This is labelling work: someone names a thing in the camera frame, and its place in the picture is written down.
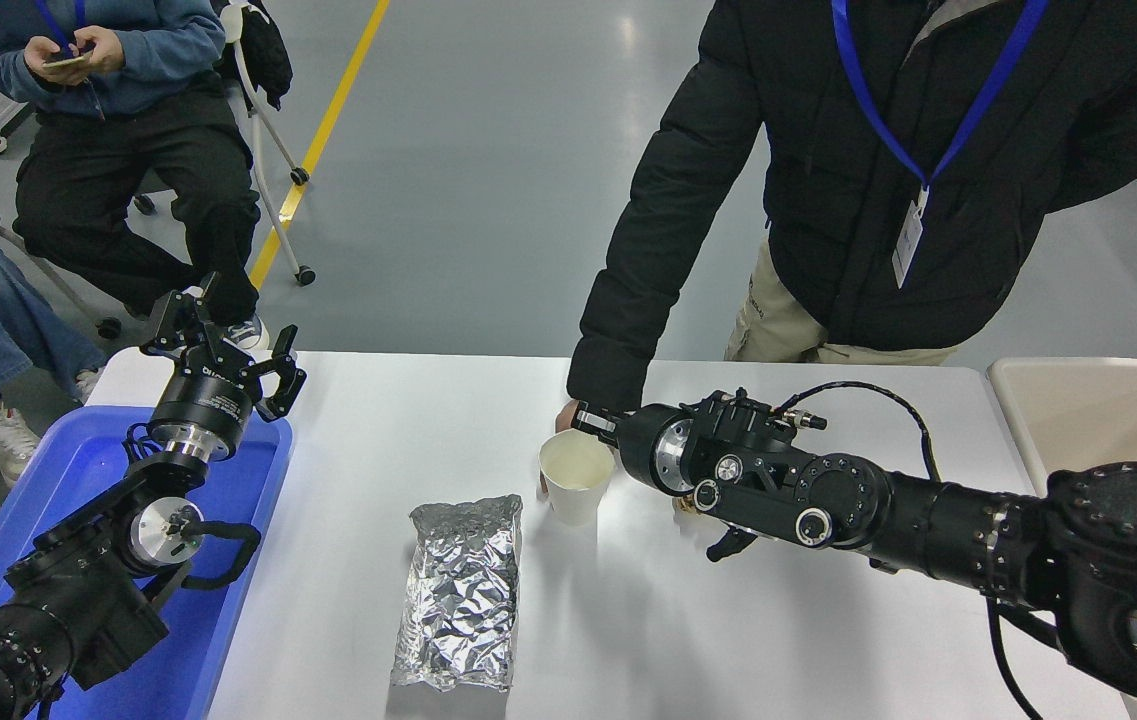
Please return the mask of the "seated person's right hand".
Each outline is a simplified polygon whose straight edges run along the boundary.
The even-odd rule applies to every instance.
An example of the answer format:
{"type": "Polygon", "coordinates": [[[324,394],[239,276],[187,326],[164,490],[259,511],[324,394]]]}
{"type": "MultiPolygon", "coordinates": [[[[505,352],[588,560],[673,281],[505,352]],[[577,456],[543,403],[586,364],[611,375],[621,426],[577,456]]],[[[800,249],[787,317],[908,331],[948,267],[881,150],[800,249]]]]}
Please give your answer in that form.
{"type": "Polygon", "coordinates": [[[75,51],[73,47],[69,55],[65,53],[52,38],[34,36],[23,49],[23,60],[30,73],[47,85],[76,86],[88,78],[88,73],[82,71],[88,58],[78,58],[75,51]]]}

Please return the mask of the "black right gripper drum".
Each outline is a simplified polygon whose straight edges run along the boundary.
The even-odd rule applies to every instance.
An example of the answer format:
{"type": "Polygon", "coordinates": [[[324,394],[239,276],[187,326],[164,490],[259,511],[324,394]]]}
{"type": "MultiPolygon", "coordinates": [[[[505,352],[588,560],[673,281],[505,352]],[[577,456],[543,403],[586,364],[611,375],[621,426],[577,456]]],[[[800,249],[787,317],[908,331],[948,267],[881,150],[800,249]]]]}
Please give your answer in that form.
{"type": "Polygon", "coordinates": [[[677,409],[652,404],[615,424],[626,473],[664,495],[677,493],[677,409]]]}

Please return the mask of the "seated person's left hand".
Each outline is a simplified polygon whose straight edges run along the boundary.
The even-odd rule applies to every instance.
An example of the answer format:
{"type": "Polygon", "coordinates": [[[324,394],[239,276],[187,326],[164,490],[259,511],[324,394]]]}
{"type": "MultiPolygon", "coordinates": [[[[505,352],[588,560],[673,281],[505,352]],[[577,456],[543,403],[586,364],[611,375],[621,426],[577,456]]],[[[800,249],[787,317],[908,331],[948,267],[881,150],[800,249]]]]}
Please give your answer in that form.
{"type": "Polygon", "coordinates": [[[85,26],[75,28],[75,45],[88,55],[82,71],[88,74],[111,74],[124,68],[126,56],[114,28],[85,26]]]}

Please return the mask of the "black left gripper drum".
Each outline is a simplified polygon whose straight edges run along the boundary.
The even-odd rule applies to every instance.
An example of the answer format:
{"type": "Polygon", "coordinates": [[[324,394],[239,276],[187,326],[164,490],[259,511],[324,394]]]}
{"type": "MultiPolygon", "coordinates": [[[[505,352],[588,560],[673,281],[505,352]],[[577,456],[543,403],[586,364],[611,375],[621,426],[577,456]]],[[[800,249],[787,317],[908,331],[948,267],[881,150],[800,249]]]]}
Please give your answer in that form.
{"type": "Polygon", "coordinates": [[[251,417],[251,397],[210,369],[179,364],[149,419],[157,442],[193,441],[204,448],[236,448],[251,417]]]}

